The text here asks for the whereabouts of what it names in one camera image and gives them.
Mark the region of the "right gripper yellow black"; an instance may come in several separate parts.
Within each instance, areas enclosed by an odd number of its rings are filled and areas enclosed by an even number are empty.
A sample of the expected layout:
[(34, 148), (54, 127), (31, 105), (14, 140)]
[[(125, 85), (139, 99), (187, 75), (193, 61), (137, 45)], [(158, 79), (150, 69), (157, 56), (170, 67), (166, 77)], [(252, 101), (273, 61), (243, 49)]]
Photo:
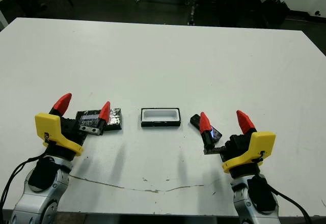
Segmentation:
[(204, 143), (204, 154), (219, 154), (223, 171), (232, 178), (255, 175), (259, 166), (273, 151), (276, 135), (272, 132), (256, 132), (250, 117), (237, 110), (241, 135), (231, 135), (223, 146), (213, 144), (212, 127), (204, 112), (200, 113), (200, 135)]

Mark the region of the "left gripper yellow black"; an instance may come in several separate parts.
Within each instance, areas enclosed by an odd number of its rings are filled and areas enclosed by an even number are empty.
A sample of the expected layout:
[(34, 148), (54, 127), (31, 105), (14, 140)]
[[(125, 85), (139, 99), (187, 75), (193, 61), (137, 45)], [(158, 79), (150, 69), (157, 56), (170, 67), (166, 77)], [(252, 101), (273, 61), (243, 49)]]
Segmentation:
[(111, 104), (107, 101), (96, 120), (83, 122), (81, 119), (64, 118), (62, 116), (71, 98), (72, 94), (67, 93), (58, 99), (49, 114), (35, 115), (37, 135), (43, 140), (43, 145), (46, 147), (45, 153), (68, 161), (82, 155), (87, 135), (103, 134), (111, 111)]

